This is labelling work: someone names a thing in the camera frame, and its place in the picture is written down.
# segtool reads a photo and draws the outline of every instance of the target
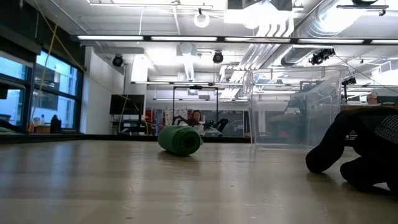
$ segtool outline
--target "monitor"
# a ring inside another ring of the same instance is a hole
[[[144,100],[144,95],[112,95],[109,114],[120,115],[123,112],[123,115],[142,115],[144,112]]]

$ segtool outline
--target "yoga mat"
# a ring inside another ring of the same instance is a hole
[[[177,156],[189,156],[202,145],[199,133],[189,126],[166,126],[157,138],[159,145]]]

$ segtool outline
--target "ceiling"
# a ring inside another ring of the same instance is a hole
[[[94,34],[94,35],[254,35],[257,30],[248,29],[242,24],[227,24],[222,19],[226,0],[181,0],[184,4],[211,4],[214,6],[209,13],[210,24],[206,28],[199,28],[193,22],[196,10],[176,9],[177,18],[171,9],[150,9],[132,7],[103,7],[91,6],[93,3],[143,3],[143,4],[170,4],[170,0],[26,0],[36,6],[35,1],[40,2],[40,8],[45,15],[53,21],[58,21],[70,34]],[[295,23],[298,23],[320,0],[303,0],[304,10],[295,14]],[[341,32],[339,37],[374,37],[389,38],[398,36],[396,26],[398,6],[389,10],[383,17],[379,12],[367,12],[351,26]],[[146,55],[153,64],[150,76],[177,75],[183,71],[183,63],[176,56],[178,43],[158,42],[100,42],[97,52],[112,58],[115,49],[140,47],[145,49]],[[198,51],[214,52],[222,50],[227,62],[240,62],[246,53],[248,44],[222,44],[222,43],[196,43]],[[335,46],[337,56],[348,61],[355,68],[367,72],[372,66],[365,66],[379,58],[398,56],[398,47],[370,47],[370,46]],[[360,57],[367,57],[364,63]],[[218,73],[221,65],[212,63],[211,55],[202,55],[194,63],[195,72]],[[337,57],[332,57],[322,65],[345,65]]]

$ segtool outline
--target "transparent plastic enclosure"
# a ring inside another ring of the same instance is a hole
[[[340,112],[341,78],[348,67],[246,72],[251,142],[256,149],[311,149]]]

